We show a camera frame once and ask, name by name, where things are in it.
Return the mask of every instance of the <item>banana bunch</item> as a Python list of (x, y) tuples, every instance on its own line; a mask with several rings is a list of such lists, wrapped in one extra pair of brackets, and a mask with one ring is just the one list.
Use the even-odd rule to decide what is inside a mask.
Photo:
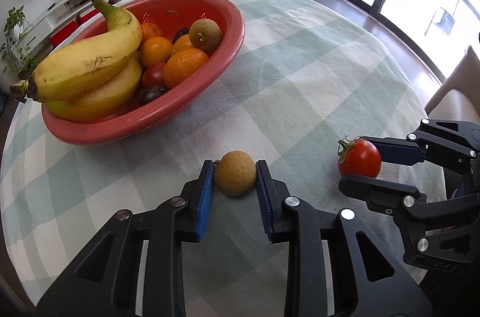
[(31, 97), (60, 118), (91, 121), (116, 112), (131, 98), (142, 76), (140, 24), (127, 10), (103, 0), (92, 3), (109, 31), (51, 53), (28, 80), (10, 87), (16, 99)]

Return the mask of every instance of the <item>floor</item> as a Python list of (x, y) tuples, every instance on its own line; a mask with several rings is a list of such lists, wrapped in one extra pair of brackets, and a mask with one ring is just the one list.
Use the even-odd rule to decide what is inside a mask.
[[(422, 105), (425, 105), (440, 87), (439, 81), (429, 71), (427, 66), (395, 35), (393, 35), (383, 25), (370, 18), (368, 14), (353, 6), (346, 0), (314, 1), (317, 1), (318, 3), (323, 4), (324, 6), (329, 7), (335, 12), (341, 14), (345, 18), (350, 19), (382, 41), (409, 78), (422, 102)], [(2, 152), (8, 133), (8, 128), (16, 108), (17, 103), (10, 99), (5, 106), (3, 114), (0, 116), (0, 149)], [(15, 274), (14, 267), (10, 263), (5, 248), (5, 243), (3, 241), (3, 231), (1, 230), (1, 226), (2, 223), (0, 221), (0, 273), (11, 285), (16, 294), (18, 294), (21, 299), (24, 300), (24, 302), (32, 306)]]

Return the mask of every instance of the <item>red tomato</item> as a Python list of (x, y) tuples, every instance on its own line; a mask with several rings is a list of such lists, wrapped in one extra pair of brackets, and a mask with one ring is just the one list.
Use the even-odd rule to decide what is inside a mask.
[(165, 87), (163, 81), (163, 68), (165, 67), (164, 62), (157, 62), (156, 64), (151, 65), (142, 77), (142, 84), (145, 88), (155, 87), (159, 85), (160, 87)]
[(338, 154), (338, 171), (345, 176), (354, 173), (376, 178), (382, 167), (380, 152), (370, 141), (358, 138), (339, 140), (343, 150)]

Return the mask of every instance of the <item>green leaves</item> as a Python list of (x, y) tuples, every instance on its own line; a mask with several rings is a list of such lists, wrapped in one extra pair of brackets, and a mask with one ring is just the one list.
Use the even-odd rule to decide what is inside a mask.
[[(30, 24), (25, 20), (23, 6), (19, 9), (13, 7), (9, 10), (8, 14), (9, 16), (3, 29), (6, 42), (0, 47), (0, 52), (2, 52), (1, 59), (8, 64), (8, 67), (4, 67), (3, 72), (10, 68), (12, 72), (19, 74), (20, 72), (29, 71), (39, 63), (35, 55), (29, 52), (32, 48), (28, 46), (35, 37), (33, 37), (26, 46), (23, 44), (23, 40), (28, 35), (28, 28), (30, 27)], [(20, 29), (18, 38), (13, 37), (15, 28)]]

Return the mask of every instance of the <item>orange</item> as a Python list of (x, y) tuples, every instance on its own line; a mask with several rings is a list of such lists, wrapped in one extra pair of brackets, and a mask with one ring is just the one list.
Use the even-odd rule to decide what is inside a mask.
[(157, 62), (167, 62), (172, 48), (172, 43), (166, 38), (152, 37), (140, 46), (140, 62), (146, 68)]
[(197, 48), (186, 48), (175, 53), (163, 68), (163, 81), (172, 89), (194, 74), (208, 61), (208, 54)]
[(140, 27), (142, 28), (142, 42), (140, 42), (140, 45), (143, 45), (145, 41), (152, 37), (163, 37), (162, 29), (155, 23), (142, 23)]
[(173, 48), (172, 48), (172, 56), (177, 53), (177, 52), (180, 52), (180, 50), (183, 50), (183, 49), (186, 49), (186, 48), (193, 48), (194, 46), (191, 44), (190, 42), (190, 36), (188, 34), (185, 34), (183, 36), (181, 36), (177, 42), (175, 42), (173, 44)]

